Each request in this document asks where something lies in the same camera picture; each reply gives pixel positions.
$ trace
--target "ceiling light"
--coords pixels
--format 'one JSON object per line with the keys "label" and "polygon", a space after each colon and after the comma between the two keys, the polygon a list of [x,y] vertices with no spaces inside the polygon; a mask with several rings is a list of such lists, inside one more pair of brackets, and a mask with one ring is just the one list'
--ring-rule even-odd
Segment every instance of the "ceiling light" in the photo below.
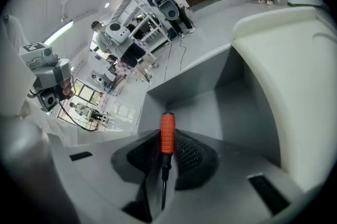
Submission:
{"label": "ceiling light", "polygon": [[56,40],[59,36],[61,36],[64,32],[66,32],[70,27],[72,27],[74,24],[73,21],[70,21],[69,23],[67,23],[65,26],[63,26],[61,29],[59,29],[58,31],[56,31],[56,33],[54,33],[50,38],[48,38],[44,44],[46,45],[51,45],[51,43]]}

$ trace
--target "window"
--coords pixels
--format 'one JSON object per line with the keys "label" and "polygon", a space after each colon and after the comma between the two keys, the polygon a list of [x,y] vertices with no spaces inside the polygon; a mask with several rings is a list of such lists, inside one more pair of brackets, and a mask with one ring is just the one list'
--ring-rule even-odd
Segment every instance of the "window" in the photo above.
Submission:
{"label": "window", "polygon": [[79,80],[74,83],[75,95],[93,105],[98,106],[100,101],[100,93]]}

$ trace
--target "black slot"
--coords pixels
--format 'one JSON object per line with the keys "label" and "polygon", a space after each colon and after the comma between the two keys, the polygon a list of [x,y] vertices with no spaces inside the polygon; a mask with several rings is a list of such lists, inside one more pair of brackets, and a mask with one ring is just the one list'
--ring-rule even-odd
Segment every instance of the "black slot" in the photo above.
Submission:
{"label": "black slot", "polygon": [[289,202],[274,188],[265,176],[253,176],[248,178],[261,199],[268,206],[269,210],[276,215],[285,209]]}
{"label": "black slot", "polygon": [[91,157],[93,154],[91,154],[90,152],[82,152],[82,153],[78,153],[78,154],[72,154],[70,155],[70,159],[72,161],[76,161],[76,160],[79,160],[79,159],[85,159],[87,157]]}

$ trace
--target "orange screwdriver handle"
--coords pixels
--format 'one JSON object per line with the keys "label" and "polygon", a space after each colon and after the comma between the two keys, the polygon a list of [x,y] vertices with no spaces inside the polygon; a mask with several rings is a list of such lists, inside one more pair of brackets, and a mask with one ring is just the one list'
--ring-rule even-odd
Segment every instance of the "orange screwdriver handle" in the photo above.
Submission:
{"label": "orange screwdriver handle", "polygon": [[175,117],[173,113],[163,113],[160,124],[162,153],[173,154],[173,133],[175,129]]}

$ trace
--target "screwdriver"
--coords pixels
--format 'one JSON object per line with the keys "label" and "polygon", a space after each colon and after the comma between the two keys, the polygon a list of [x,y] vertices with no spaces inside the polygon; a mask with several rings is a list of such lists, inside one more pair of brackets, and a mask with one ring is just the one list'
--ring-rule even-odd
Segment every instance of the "screwdriver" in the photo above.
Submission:
{"label": "screwdriver", "polygon": [[162,153],[162,210],[165,208],[166,202],[166,183],[169,179],[169,171],[171,168],[171,158],[173,155],[173,133],[175,129],[175,117],[171,112],[163,113],[160,124],[161,135],[161,153]]}

